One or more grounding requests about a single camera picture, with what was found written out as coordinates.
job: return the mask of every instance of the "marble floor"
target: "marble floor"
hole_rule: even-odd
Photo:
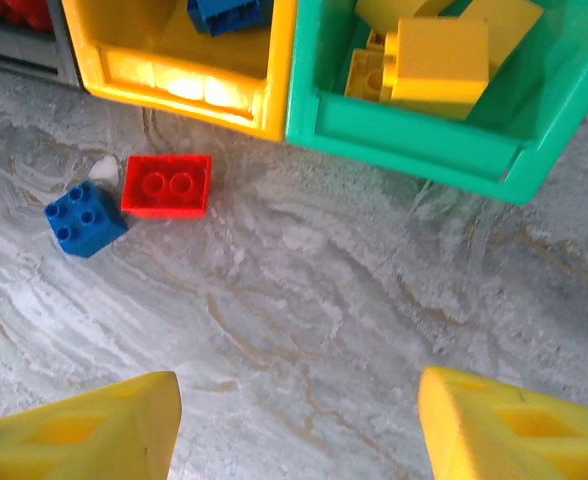
[[[210,211],[89,260],[42,209],[210,153]],[[431,478],[421,370],[588,405],[588,118],[524,208],[0,75],[0,416],[174,370],[172,479]]]

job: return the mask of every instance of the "red object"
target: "red object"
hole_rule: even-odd
[[[121,210],[141,218],[202,218],[211,176],[209,155],[130,157]]]
[[[0,0],[0,15],[11,25],[29,25],[40,32],[53,32],[47,0]]]

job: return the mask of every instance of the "yellow storage bin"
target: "yellow storage bin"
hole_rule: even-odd
[[[85,88],[98,97],[284,138],[296,0],[272,26],[211,38],[187,0],[63,0]]]

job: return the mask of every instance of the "blue brick in bin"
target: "blue brick in bin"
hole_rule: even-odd
[[[273,0],[188,0],[187,12],[199,33],[212,37],[248,27],[267,27]]]
[[[83,182],[45,207],[45,216],[65,253],[89,258],[127,232],[105,190]]]

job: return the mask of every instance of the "green storage bin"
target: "green storage bin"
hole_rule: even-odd
[[[354,13],[356,0],[300,2],[287,140],[528,202],[588,112],[588,0],[535,2],[543,17],[465,122],[344,97],[352,49],[369,33]]]

